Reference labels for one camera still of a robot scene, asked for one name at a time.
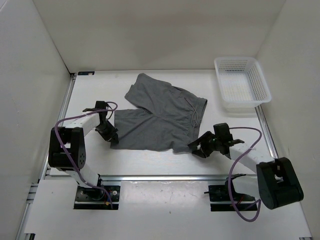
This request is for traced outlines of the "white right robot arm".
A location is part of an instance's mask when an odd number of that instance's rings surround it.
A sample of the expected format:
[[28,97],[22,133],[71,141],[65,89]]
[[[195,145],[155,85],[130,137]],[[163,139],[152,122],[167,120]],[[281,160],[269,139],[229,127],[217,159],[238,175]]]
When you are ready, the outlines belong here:
[[270,210],[283,207],[304,199],[304,192],[291,161],[286,158],[272,158],[248,146],[243,140],[233,139],[228,133],[218,136],[207,131],[197,140],[188,144],[192,154],[207,158],[212,152],[220,152],[234,165],[240,163],[255,173],[233,174],[231,166],[226,179],[224,193],[230,200],[238,199],[242,194],[261,200]]

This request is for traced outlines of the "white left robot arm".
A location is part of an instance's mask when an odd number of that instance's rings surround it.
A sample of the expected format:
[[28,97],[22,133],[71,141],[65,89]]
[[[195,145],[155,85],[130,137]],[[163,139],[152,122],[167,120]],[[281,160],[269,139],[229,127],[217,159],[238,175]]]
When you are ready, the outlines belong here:
[[118,144],[118,129],[109,119],[118,108],[113,101],[97,101],[93,108],[85,108],[81,115],[59,120],[50,132],[48,163],[52,168],[70,175],[93,200],[105,194],[98,173],[86,163],[85,136],[91,131],[98,133],[110,144]]

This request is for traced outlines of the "grey drawstring shorts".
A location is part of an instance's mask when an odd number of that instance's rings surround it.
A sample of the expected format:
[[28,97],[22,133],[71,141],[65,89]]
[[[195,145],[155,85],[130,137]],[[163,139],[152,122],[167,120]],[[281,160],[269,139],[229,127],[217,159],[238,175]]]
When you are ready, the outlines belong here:
[[145,73],[137,76],[124,98],[134,109],[116,110],[114,150],[188,153],[199,137],[207,99]]

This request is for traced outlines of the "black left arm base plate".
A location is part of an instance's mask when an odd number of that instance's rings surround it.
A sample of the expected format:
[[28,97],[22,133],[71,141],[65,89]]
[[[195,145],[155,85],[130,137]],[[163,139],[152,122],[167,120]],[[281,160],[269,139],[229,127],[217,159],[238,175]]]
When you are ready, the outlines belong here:
[[121,193],[120,185],[105,185],[111,199],[104,191],[78,186],[73,208],[75,210],[118,210]]

